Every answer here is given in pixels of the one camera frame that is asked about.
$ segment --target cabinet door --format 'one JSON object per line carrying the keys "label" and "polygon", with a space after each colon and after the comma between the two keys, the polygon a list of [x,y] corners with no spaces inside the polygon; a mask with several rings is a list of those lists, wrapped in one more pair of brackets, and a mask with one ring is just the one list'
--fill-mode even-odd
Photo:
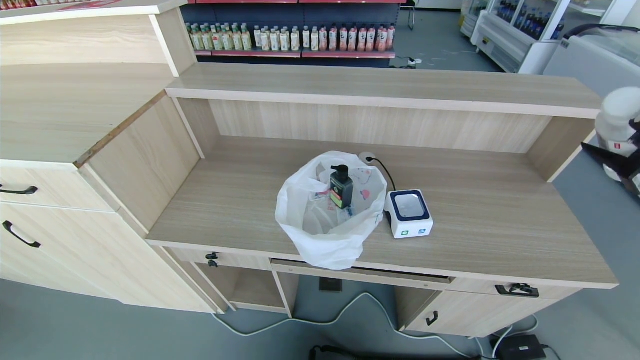
{"label": "cabinet door", "polygon": [[441,291],[406,330],[485,337],[556,301]]}
{"label": "cabinet door", "polygon": [[36,241],[28,235],[28,226],[16,223],[10,206],[0,203],[0,215],[4,227],[0,233],[0,277],[43,288],[96,297],[110,297],[81,277],[81,274],[72,272],[64,264],[47,255],[48,244],[47,246],[31,247],[18,239],[16,236],[28,243]]}
{"label": "cabinet door", "polygon": [[116,213],[7,203],[2,211],[2,217],[30,241],[42,244],[37,249],[19,245],[49,256],[114,299],[132,305],[215,311]]}

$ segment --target store wall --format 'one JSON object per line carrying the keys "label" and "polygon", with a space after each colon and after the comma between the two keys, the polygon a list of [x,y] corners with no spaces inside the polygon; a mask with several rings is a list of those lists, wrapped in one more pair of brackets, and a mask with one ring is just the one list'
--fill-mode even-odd
{"label": "store wall", "polygon": [[640,1],[636,2],[636,5],[631,9],[629,15],[622,23],[624,26],[633,26],[640,28]]}

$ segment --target black bottle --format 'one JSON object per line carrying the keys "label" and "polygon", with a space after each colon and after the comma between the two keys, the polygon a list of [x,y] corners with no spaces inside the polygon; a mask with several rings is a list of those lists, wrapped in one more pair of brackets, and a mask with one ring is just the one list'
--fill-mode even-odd
{"label": "black bottle", "polygon": [[347,165],[338,165],[331,167],[335,170],[331,174],[331,200],[340,209],[344,209],[351,205],[353,196],[353,181],[349,178],[349,167]]}

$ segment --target black cable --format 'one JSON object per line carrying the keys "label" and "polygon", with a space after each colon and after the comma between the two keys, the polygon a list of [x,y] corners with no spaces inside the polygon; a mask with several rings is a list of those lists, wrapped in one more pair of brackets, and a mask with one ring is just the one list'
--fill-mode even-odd
{"label": "black cable", "polygon": [[389,174],[389,170],[387,170],[387,167],[385,166],[385,164],[383,164],[382,161],[380,161],[380,160],[378,160],[376,158],[372,158],[370,156],[368,156],[366,160],[370,161],[370,162],[376,160],[378,163],[380,163],[380,165],[382,165],[382,167],[387,172],[387,176],[389,176],[389,180],[391,180],[391,184],[394,186],[394,191],[395,191],[396,190],[396,183],[394,182],[394,178],[391,177],[391,174]]}
{"label": "black cable", "polygon": [[554,355],[558,358],[558,360],[562,360],[562,358],[560,357],[560,355],[558,355],[558,353],[556,352],[556,350],[552,347],[550,347],[549,345],[545,345],[545,344],[540,344],[542,345],[542,348],[547,348],[551,351],[553,351]]}

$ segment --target black power adapter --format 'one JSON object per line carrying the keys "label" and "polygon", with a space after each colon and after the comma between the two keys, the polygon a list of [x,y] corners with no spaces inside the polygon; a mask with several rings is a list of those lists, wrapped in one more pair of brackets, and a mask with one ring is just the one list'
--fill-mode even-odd
{"label": "black power adapter", "polygon": [[[494,347],[498,339],[491,340]],[[545,349],[535,335],[520,335],[502,339],[495,356],[500,360],[546,359]]]}

